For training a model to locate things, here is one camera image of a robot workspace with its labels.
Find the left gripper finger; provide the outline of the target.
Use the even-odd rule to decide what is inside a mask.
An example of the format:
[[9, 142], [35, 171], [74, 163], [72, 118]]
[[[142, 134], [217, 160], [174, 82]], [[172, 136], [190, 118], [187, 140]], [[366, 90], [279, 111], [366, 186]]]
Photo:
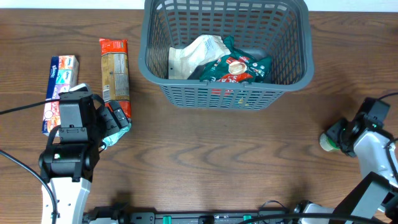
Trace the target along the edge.
[[114, 120], [119, 127], [126, 127], [129, 125], [130, 120], [127, 118], [125, 112], [122, 109], [119, 101], [110, 100], [108, 102], [109, 109], [111, 110], [111, 114], [114, 116]]
[[108, 107], [100, 106], [96, 110], [96, 113], [99, 119], [99, 126], [105, 136], [111, 136], [120, 131], [120, 127], [117, 124], [113, 113]]

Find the teal small sachet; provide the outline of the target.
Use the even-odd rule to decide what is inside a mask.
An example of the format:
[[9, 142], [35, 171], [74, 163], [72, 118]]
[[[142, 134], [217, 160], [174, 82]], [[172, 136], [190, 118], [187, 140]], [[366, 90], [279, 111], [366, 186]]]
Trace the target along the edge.
[[101, 149], [107, 150], [108, 147], [115, 145], [126, 133], [130, 131], [131, 127], [132, 123], [129, 123], [126, 127], [122, 128], [118, 133], [105, 137], [102, 141]]

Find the green lid jar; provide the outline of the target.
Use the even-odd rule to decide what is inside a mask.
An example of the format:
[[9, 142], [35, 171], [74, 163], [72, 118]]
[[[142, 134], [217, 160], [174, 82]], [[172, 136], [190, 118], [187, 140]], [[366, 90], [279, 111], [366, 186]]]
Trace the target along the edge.
[[325, 133], [322, 133], [319, 137], [319, 144], [321, 148], [326, 152], [339, 151], [340, 148], [332, 141]]

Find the green Nescafe bag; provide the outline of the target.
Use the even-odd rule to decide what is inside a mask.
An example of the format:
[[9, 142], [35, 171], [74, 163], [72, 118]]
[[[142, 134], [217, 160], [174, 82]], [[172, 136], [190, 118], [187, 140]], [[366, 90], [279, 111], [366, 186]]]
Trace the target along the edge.
[[263, 83], [270, 74], [272, 57], [256, 59], [249, 53], [234, 47], [234, 37], [228, 36], [223, 43], [231, 52], [207, 63], [196, 73], [201, 82]]

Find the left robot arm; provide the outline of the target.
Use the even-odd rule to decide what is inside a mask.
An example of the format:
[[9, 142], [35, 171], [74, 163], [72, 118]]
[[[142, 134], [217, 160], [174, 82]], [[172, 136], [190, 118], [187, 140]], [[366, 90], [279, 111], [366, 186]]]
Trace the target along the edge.
[[81, 223], [100, 154], [115, 144], [131, 120], [116, 100], [89, 90], [60, 94], [60, 125], [39, 157], [42, 223]]

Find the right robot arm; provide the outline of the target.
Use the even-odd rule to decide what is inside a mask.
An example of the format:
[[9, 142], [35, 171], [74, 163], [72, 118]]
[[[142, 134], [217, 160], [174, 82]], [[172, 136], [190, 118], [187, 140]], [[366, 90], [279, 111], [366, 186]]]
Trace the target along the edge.
[[322, 133], [325, 151], [340, 150], [359, 161], [362, 181], [336, 208], [311, 201], [298, 204], [296, 213], [330, 213], [372, 219], [376, 211], [397, 223], [397, 139], [383, 130], [385, 112], [359, 112], [352, 121], [341, 118]]

